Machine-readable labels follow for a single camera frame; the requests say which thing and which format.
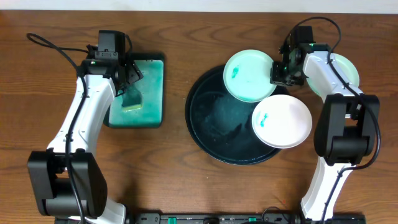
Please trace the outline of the green scrubbing sponge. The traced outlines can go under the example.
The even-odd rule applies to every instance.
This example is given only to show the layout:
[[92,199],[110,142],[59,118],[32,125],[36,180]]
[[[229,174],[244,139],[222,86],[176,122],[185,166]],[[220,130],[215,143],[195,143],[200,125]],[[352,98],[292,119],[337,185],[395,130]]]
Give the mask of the green scrubbing sponge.
[[135,85],[129,86],[123,94],[121,108],[123,111],[141,109],[143,106],[142,93]]

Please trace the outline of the mint green plate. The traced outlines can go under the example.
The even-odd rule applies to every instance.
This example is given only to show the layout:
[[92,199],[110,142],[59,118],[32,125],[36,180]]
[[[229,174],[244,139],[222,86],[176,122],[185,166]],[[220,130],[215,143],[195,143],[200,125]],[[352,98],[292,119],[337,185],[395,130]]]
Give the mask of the mint green plate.
[[307,77],[310,88],[325,101],[328,95],[342,94],[354,96],[345,89],[347,83],[356,93],[363,93],[359,89],[359,73],[356,67],[344,56],[332,53],[331,64],[343,81],[339,80],[328,63],[327,51],[315,51],[305,57],[303,72]]
[[260,50],[242,50],[224,66],[223,81],[236,99],[255,103],[271,96],[276,85],[271,83],[273,59]]

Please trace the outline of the white plate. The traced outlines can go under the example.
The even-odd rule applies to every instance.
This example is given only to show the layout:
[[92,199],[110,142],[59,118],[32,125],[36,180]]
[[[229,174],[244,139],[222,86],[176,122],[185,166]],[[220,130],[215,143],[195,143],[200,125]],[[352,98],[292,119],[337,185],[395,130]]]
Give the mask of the white plate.
[[272,95],[254,109],[252,129],[264,144],[288,149],[303,143],[312,130],[312,115],[307,106],[290,95]]

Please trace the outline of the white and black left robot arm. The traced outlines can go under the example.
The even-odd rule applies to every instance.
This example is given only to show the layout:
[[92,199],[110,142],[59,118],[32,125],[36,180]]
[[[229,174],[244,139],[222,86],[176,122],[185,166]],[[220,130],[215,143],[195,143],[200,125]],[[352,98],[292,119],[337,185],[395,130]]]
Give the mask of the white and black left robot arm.
[[78,67],[76,92],[57,135],[27,161],[39,213],[56,223],[133,223],[128,208],[108,198],[95,160],[111,103],[142,73],[130,52],[98,50]]

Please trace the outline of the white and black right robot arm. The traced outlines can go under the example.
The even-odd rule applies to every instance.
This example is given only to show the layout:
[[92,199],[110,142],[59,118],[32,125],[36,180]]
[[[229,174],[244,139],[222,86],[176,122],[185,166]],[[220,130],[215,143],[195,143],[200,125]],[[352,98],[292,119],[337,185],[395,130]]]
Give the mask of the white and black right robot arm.
[[279,52],[271,82],[292,86],[308,80],[323,100],[314,133],[317,168],[300,208],[303,222],[326,223],[350,173],[369,167],[379,154],[379,99],[350,82],[328,44],[286,40]]

